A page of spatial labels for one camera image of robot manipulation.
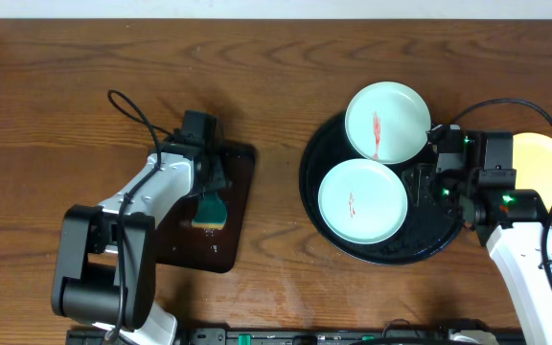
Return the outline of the green yellow sponge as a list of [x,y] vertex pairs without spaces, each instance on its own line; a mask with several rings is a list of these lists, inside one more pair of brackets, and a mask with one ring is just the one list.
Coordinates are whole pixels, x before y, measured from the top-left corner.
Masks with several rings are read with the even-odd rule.
[[228,218],[225,203],[217,192],[204,194],[197,202],[195,216],[191,221],[194,228],[221,230]]

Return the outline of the light green plate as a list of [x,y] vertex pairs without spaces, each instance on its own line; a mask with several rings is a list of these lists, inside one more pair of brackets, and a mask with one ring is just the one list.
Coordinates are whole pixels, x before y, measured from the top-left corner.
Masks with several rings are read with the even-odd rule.
[[328,171],[318,190],[320,216],[342,240],[384,242],[406,218],[403,183],[389,168],[369,159],[343,161]]
[[347,139],[361,156],[400,164],[427,143],[431,118],[423,98],[405,84],[381,81],[358,91],[345,111]]

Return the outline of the yellow plate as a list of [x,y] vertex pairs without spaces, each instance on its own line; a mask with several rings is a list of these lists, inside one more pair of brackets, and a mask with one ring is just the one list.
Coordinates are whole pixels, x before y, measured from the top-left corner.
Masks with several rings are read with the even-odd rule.
[[535,190],[547,210],[552,206],[552,138],[532,132],[514,136],[516,188]]

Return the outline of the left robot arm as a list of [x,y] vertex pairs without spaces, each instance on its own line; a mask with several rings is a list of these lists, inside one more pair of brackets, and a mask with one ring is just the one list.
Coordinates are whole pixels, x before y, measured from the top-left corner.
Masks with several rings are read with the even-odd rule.
[[190,197],[198,200],[193,227],[224,227],[222,154],[206,140],[160,143],[116,195],[94,207],[72,206],[61,227],[53,312],[104,329],[106,343],[172,344],[176,318],[154,300],[156,229]]

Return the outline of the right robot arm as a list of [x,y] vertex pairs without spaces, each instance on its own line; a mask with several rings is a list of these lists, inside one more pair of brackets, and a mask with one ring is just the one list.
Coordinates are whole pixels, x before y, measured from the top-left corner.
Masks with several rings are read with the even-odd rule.
[[509,131],[439,125],[427,134],[429,163],[404,175],[415,204],[470,223],[497,266],[524,339],[552,344],[552,162],[542,145],[522,154]]

